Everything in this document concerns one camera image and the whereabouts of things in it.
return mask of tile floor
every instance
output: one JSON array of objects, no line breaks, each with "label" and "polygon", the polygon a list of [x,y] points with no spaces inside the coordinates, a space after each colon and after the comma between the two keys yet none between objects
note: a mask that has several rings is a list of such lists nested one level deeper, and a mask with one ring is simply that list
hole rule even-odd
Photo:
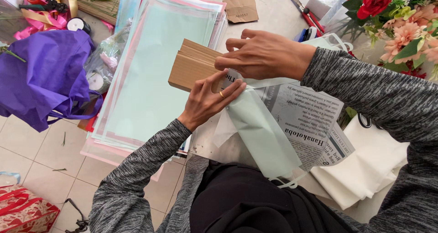
[{"label": "tile floor", "polygon": [[[70,203],[63,202],[71,198],[88,216],[97,186],[115,168],[79,154],[87,133],[76,127],[77,122],[63,119],[38,133],[13,115],[0,116],[0,171],[19,173],[23,186],[61,209],[52,233],[77,228],[75,223],[81,219],[80,214]],[[184,164],[185,159],[166,163],[159,181],[151,181],[145,188],[155,229],[175,202],[184,177]],[[53,171],[63,168],[67,171]]]}]

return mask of purple bag handle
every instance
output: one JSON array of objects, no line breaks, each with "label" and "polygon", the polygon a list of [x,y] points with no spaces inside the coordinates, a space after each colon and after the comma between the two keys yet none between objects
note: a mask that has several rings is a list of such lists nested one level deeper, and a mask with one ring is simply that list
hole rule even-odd
[{"label": "purple bag handle", "polygon": [[103,97],[101,94],[99,94],[98,92],[94,91],[94,90],[90,90],[90,94],[95,94],[98,95],[99,97],[97,98],[96,104],[94,105],[94,109],[93,112],[89,115],[74,115],[74,113],[76,113],[80,107],[82,106],[83,102],[80,102],[77,106],[75,106],[72,109],[72,114],[70,116],[66,116],[57,112],[52,111],[51,113],[49,113],[49,117],[55,117],[58,119],[54,119],[54,120],[50,120],[47,121],[47,124],[53,124],[56,123],[58,120],[62,119],[62,118],[68,118],[68,119],[72,119],[72,120],[80,120],[80,119],[90,119],[92,117],[94,117],[97,112],[99,112],[100,107],[102,106],[103,103]]}]

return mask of person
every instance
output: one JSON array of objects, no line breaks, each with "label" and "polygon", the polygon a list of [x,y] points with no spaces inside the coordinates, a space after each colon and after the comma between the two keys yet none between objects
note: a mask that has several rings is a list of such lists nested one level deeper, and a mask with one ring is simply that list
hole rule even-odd
[{"label": "person", "polygon": [[183,113],[102,180],[89,216],[92,232],[154,231],[143,189],[198,126],[244,90],[245,83],[236,80],[222,91],[225,98],[211,92],[227,68],[244,78],[297,79],[338,98],[397,141],[410,142],[408,164],[378,214],[364,224],[328,208],[300,186],[279,189],[255,168],[194,155],[157,232],[438,232],[436,84],[265,31],[245,29],[241,39],[228,39],[226,45],[229,52],[216,58],[221,71],[196,82]]}]

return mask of sleeve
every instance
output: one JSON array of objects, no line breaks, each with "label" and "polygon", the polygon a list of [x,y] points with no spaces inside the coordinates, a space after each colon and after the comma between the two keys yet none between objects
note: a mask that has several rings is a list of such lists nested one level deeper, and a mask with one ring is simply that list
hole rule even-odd
[{"label": "sleeve", "polygon": [[373,118],[399,142],[408,164],[363,232],[438,232],[438,85],[318,48],[303,86]]},{"label": "sleeve", "polygon": [[93,197],[91,232],[153,232],[143,189],[190,134],[184,124],[173,120],[104,178]]}]

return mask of brown cardboard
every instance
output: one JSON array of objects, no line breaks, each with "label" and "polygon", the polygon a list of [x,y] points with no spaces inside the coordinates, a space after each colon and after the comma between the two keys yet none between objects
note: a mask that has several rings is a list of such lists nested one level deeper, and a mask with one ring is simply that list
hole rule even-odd
[{"label": "brown cardboard", "polygon": [[[205,79],[217,72],[214,63],[220,52],[211,50],[205,46],[184,40],[181,49],[173,63],[169,76],[169,85],[190,92],[195,81]],[[225,80],[215,83],[211,88],[217,93]]]},{"label": "brown cardboard", "polygon": [[223,0],[227,3],[227,19],[233,23],[246,23],[258,20],[255,0]]}]

